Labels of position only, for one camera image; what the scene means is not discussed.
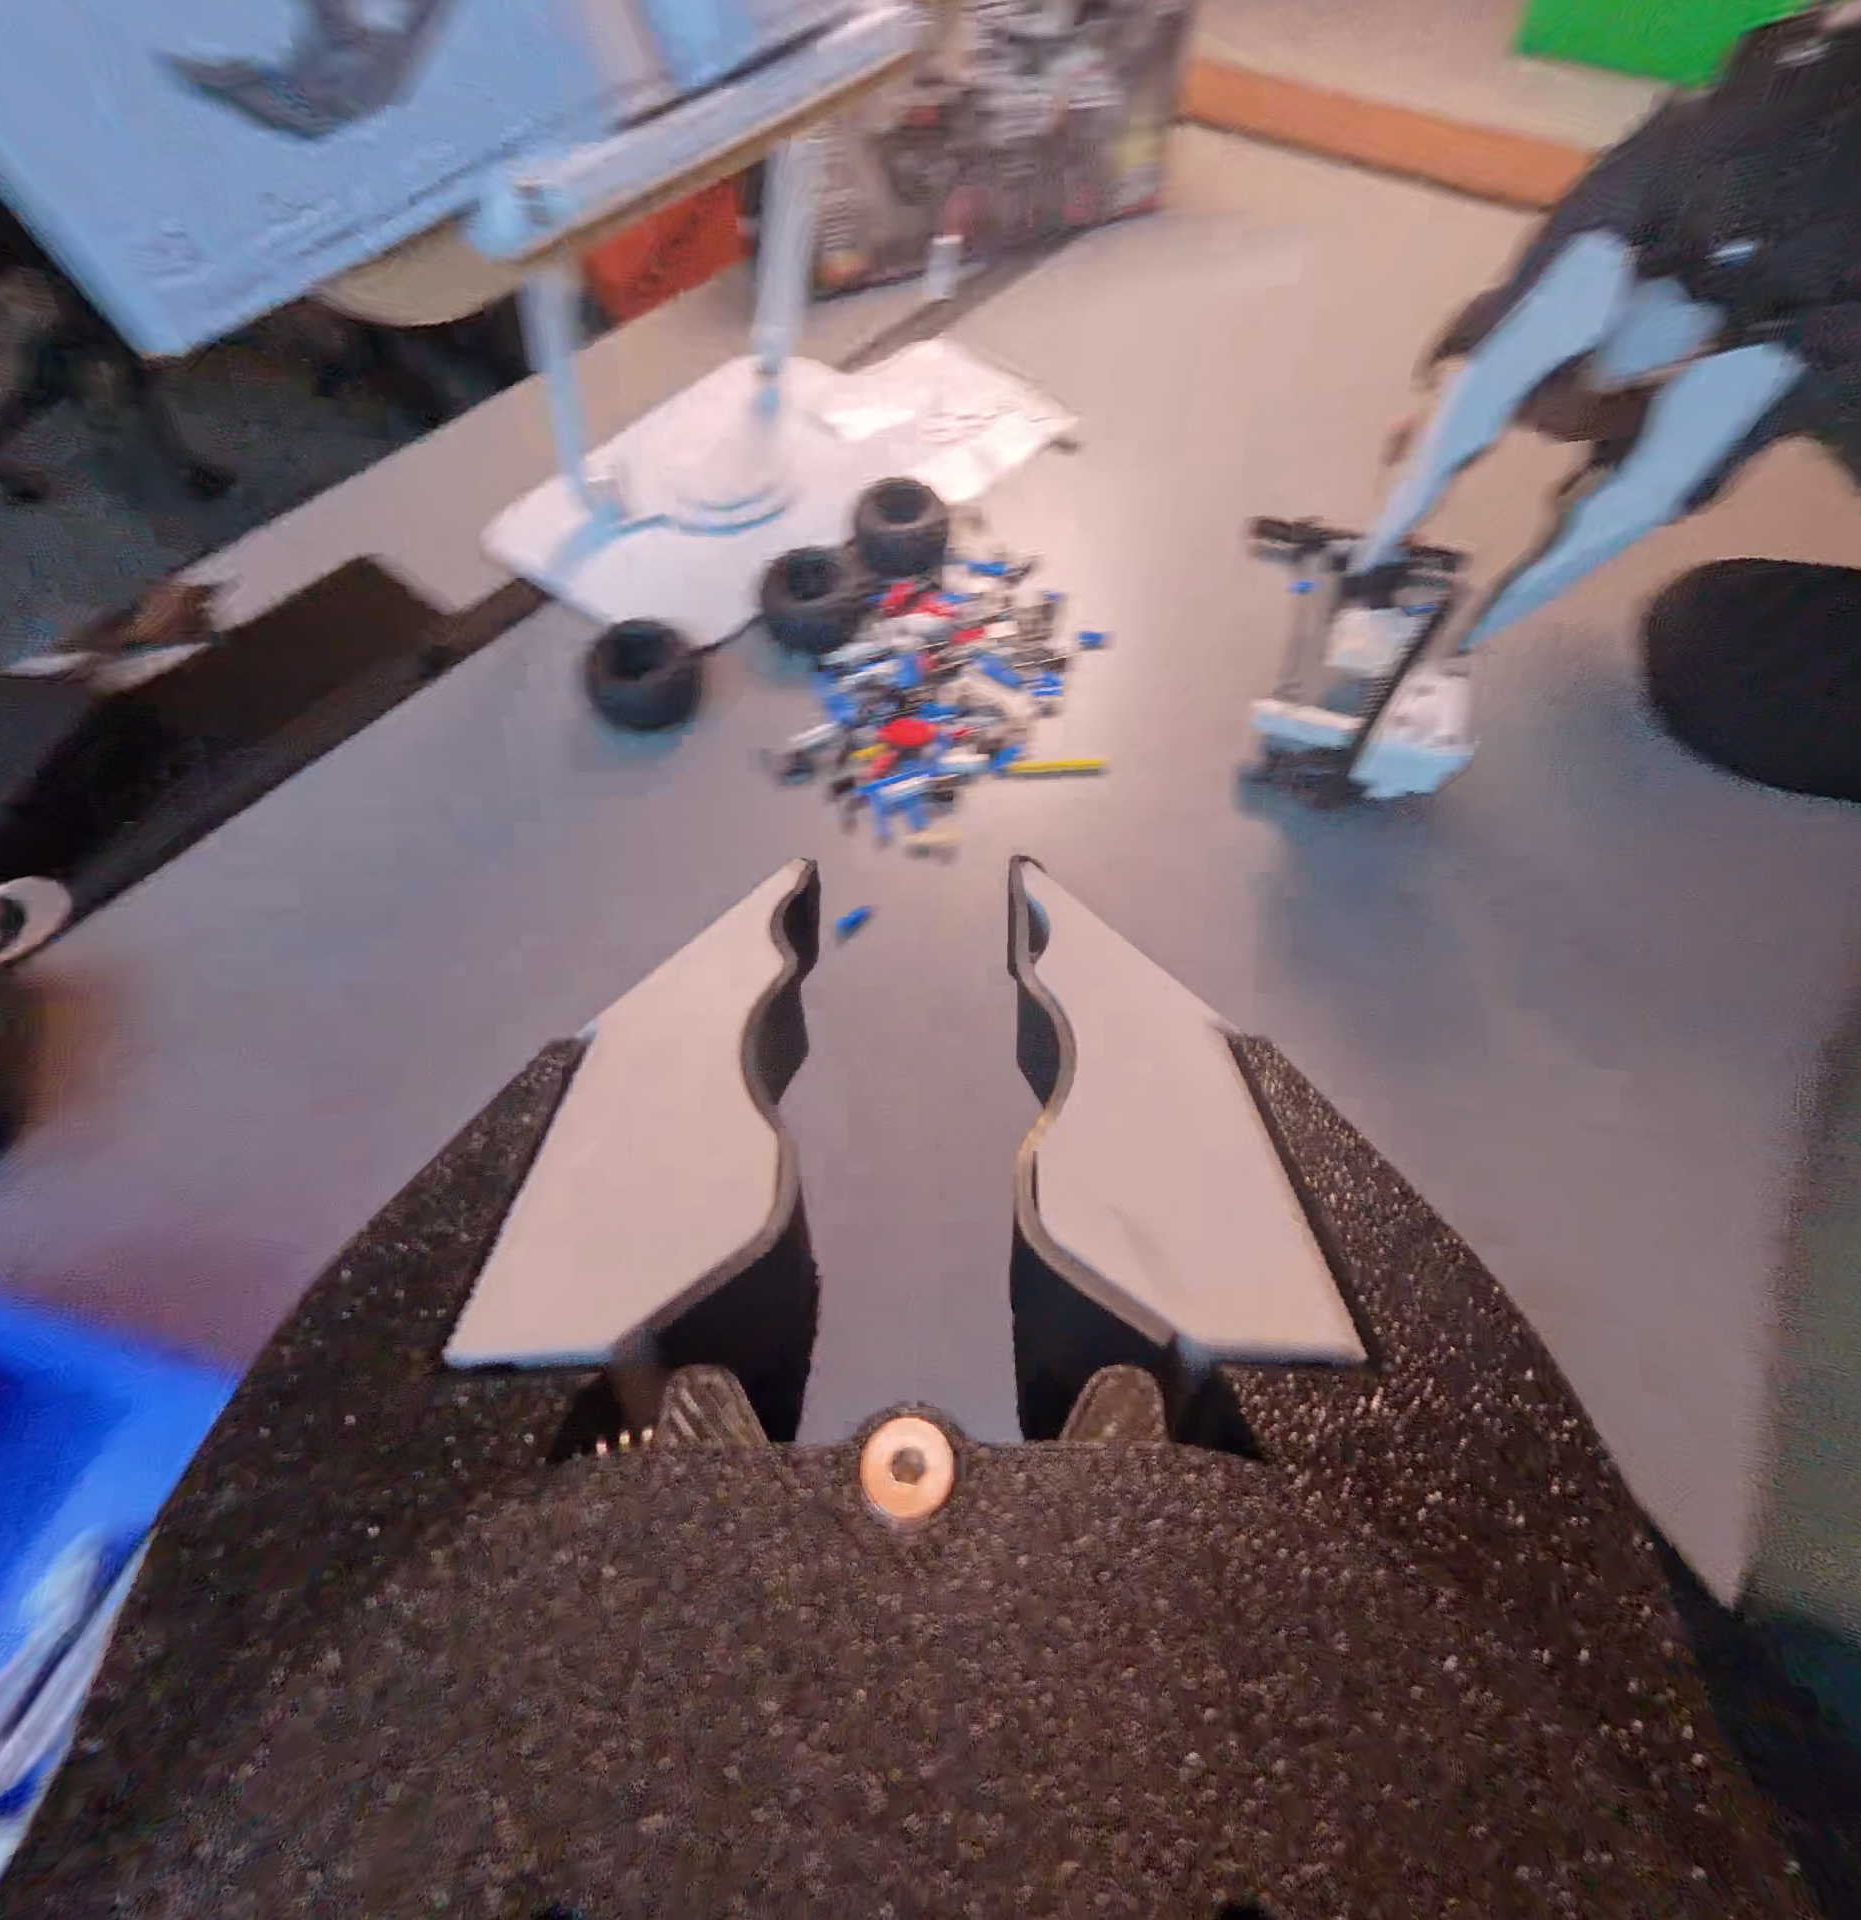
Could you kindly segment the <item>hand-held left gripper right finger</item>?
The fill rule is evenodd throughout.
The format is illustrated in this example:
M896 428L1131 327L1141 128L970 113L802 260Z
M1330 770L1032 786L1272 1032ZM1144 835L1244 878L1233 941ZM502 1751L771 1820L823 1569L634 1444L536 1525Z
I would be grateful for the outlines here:
M1009 975L1037 1100L1014 1209L1037 1265L1197 1369L1365 1365L1244 1036L1025 853Z

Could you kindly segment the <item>orange crate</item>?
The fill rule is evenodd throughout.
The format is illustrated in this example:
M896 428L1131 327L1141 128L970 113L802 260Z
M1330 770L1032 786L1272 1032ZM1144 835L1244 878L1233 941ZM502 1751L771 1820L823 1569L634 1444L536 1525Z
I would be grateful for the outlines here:
M584 279L610 327L624 327L747 261L739 179L712 181L630 222L584 251Z

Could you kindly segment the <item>white book stand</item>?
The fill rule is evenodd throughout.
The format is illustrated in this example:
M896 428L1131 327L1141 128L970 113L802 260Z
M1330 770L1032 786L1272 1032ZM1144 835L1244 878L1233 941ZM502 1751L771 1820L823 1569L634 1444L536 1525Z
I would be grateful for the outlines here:
M318 301L353 324L439 327L471 317L513 276L518 327L546 380L557 481L487 531L490 558L575 612L607 621L607 562L630 550L648 591L668 558L688 562L701 639L743 618L704 585L743 595L747 574L793 510L844 488L825 481L821 430L787 395L812 300L821 128L899 78L917 49L908 2L628 2L615 73L672 75L674 100L603 139L496 169L463 228L439 224L335 276ZM581 392L581 266L600 243L707 185L771 164L759 256L752 359L655 408L620 439L586 445Z

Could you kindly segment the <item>toy truck set box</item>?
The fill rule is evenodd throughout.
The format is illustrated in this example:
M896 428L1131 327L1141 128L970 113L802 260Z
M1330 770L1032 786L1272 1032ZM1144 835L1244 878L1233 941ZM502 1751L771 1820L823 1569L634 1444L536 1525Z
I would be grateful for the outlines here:
M917 53L823 134L813 289L991 266L1153 213L1197 2L917 2Z

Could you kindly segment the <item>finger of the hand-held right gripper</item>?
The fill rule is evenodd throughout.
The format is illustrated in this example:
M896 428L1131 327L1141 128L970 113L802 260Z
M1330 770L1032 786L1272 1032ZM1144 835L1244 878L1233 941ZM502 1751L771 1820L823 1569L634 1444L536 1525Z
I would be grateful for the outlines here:
M1412 430L1346 576L1390 565L1449 484L1487 453L1554 373L1602 345L1638 286L1633 248L1606 230L1574 237L1536 283L1461 354Z
M1492 591L1461 633L1461 650L1476 656L1640 538L1687 516L1805 372L1794 350L1752 344L1712 351L1666 380L1630 453L1566 510L1543 550Z

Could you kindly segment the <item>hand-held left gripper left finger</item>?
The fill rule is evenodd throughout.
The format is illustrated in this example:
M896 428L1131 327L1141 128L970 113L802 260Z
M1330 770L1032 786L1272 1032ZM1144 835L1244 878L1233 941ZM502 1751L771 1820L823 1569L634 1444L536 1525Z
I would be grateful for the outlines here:
M774 1249L818 956L821 868L795 857L595 1013L446 1369L628 1360Z

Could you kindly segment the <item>person's green sweatshirt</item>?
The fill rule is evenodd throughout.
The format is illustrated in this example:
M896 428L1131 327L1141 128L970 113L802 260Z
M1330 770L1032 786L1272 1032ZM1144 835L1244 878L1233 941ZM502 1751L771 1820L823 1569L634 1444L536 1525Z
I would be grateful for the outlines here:
M1861 1018L1830 1063L1784 1239L1765 1497L1742 1598L1800 1713L1805 1873L1861 1917Z

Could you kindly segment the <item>wood edged table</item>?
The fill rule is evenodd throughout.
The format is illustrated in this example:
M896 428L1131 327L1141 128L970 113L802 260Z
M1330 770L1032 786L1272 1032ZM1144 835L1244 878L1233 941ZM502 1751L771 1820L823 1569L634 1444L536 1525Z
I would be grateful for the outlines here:
M1662 84L1520 53L1521 2L1200 2L1186 117L1543 209Z

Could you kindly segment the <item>brick truck chassis model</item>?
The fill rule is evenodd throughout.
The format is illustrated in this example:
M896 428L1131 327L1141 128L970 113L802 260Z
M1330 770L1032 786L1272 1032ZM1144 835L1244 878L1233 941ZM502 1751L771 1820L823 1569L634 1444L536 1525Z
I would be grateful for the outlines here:
M1251 706L1240 778L1323 805L1400 805L1469 770L1469 663L1443 633L1472 555L1409 543L1364 574L1360 537L1318 516L1255 516L1248 550L1286 570L1291 636L1274 688Z

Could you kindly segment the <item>pile of small brick parts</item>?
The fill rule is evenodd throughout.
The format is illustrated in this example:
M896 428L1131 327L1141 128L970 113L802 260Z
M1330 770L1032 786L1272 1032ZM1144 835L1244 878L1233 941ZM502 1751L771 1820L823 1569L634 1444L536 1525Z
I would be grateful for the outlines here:
M940 576L870 583L848 646L798 657L774 643L809 674L813 717L761 763L781 786L818 789L878 849L951 857L967 791L1004 778L1008 761L1070 756L1046 750L1037 734L1070 700L1078 662L1108 656L1114 633L1077 628L1070 597L1037 583L1037 558L1000 544L957 551Z

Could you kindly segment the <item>blue plastic bin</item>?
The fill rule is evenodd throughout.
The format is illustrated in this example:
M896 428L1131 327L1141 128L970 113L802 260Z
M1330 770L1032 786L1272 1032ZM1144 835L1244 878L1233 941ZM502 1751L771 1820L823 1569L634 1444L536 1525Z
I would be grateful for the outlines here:
M242 1372L0 1292L0 1877Z

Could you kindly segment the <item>black toy tire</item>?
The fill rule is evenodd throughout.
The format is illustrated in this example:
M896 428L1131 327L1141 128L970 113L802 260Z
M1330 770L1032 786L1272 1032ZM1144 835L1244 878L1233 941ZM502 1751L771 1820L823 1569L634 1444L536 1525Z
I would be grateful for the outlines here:
M767 565L759 583L759 614L782 650L823 657L858 636L870 585L854 551L795 544Z
M850 550L882 583L940 576L948 558L951 509L917 476L882 476L854 505Z
M589 706L620 734L685 725L704 696L701 650L665 621L628 618L603 629L584 656Z

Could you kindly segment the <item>green bin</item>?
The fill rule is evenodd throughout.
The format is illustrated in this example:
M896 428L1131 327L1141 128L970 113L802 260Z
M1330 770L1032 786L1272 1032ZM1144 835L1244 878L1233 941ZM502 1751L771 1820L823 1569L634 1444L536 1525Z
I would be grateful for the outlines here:
M1809 2L1524 2L1514 49L1670 87L1717 78L1734 45Z

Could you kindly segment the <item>grey desk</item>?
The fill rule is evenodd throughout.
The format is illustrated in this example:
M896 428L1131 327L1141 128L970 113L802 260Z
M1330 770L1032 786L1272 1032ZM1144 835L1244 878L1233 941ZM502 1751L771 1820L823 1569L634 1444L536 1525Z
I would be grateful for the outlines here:
M1765 1362L1809 1103L1861 1001L1861 810L1678 750L1638 618L1717 555L1861 565L1861 503L1784 445L1479 663L1481 749L1424 810L1240 791L1286 650L1258 513L1373 513L1427 332L1524 222L1180 130L1169 203L967 310L1078 416L991 537L1111 636L951 857L767 778L812 713L759 643L700 719L607 734L543 606L58 941L0 1284L248 1362L340 1246L552 1039L788 857L823 909L787 1114L823 1273L809 1436L928 1399L1014 1436L1008 859L1272 1039L1536 1324L1638 1499L1721 1595L1767 1484Z

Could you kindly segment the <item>white sticker sheet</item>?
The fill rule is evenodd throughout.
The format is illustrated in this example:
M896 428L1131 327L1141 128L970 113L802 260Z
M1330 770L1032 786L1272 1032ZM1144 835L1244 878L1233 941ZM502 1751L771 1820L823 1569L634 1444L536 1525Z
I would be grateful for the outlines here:
M825 372L809 410L839 444L882 453L888 476L914 476L951 509L982 503L1004 476L1078 436L1064 402L946 337L858 372Z

